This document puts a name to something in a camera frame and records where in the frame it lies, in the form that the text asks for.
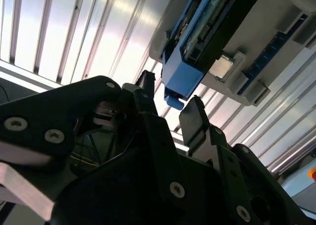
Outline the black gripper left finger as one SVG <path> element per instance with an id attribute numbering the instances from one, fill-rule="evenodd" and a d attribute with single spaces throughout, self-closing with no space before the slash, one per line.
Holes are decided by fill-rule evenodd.
<path id="1" fill-rule="evenodd" d="M 174 145 L 158 116 L 154 86 L 148 71 L 123 86 L 96 76 L 2 104 L 0 185 L 50 221 L 58 196 L 71 182 L 137 146 Z M 105 162 L 77 176 L 70 169 L 77 138 L 103 126 L 114 129 L 117 147 Z"/>

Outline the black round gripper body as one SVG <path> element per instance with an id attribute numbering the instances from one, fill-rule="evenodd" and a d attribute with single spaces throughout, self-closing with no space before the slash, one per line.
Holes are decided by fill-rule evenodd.
<path id="1" fill-rule="evenodd" d="M 237 157 L 218 149 L 212 165 L 174 145 L 130 149 L 71 182 L 54 205 L 53 225 L 220 225 L 235 223 L 226 189 Z"/>

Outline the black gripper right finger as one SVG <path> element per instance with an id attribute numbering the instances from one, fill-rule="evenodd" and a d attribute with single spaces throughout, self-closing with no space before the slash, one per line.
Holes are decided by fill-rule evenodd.
<path id="1" fill-rule="evenodd" d="M 206 225 L 308 225 L 310 219 L 245 145 L 230 146 L 200 97 L 181 111 L 185 158 L 195 191 L 192 222 Z"/>

